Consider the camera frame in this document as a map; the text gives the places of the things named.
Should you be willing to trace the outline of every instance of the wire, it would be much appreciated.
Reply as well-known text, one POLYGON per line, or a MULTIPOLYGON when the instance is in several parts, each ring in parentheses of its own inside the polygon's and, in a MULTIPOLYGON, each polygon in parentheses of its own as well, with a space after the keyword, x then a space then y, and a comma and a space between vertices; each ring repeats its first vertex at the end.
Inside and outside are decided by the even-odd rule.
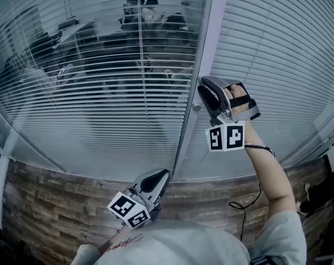
POLYGON ((244 147, 255 148, 255 149, 265 149, 271 152, 274 157, 276 157, 275 152, 273 152, 273 150, 267 146, 261 146, 261 145, 255 145, 255 144, 244 144, 244 147))
POLYGON ((244 211, 244 217, 243 217, 243 225, 242 225, 242 232, 240 234, 240 241, 243 240, 243 232, 244 232, 244 224, 245 224, 245 219, 246 219, 246 209, 249 208, 251 205, 253 205, 260 197, 261 193, 262 193, 262 189, 261 189, 261 185, 259 184, 259 189, 260 189, 260 192, 259 192, 259 195, 257 196, 257 198, 252 202, 250 203, 249 205, 247 206, 243 206, 241 205, 239 202, 235 202, 235 201, 231 201, 228 203, 228 205, 230 207, 232 207, 233 209, 236 209, 236 210, 243 210, 244 211))

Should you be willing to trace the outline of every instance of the wood panel wall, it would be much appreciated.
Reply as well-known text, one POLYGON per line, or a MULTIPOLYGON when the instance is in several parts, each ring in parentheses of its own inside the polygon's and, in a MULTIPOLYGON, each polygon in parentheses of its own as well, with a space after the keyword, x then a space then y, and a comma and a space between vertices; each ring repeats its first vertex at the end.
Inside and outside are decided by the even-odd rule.
MULTIPOLYGON (((304 184, 326 176, 318 160, 287 171, 297 200, 305 200, 304 184)), ((70 264, 79 245, 100 246, 120 224, 106 209, 127 183, 77 177, 11 162, 3 204, 3 236, 23 240, 32 254, 47 265, 70 264)), ((239 237, 243 212, 228 206, 232 200, 247 205, 258 195, 255 176, 203 183, 170 184, 161 204, 160 218, 197 222, 239 237)), ((267 214, 264 194, 247 210, 243 242, 251 246, 267 214)), ((320 252, 317 239, 332 218, 328 205, 303 220, 309 258, 320 252)))

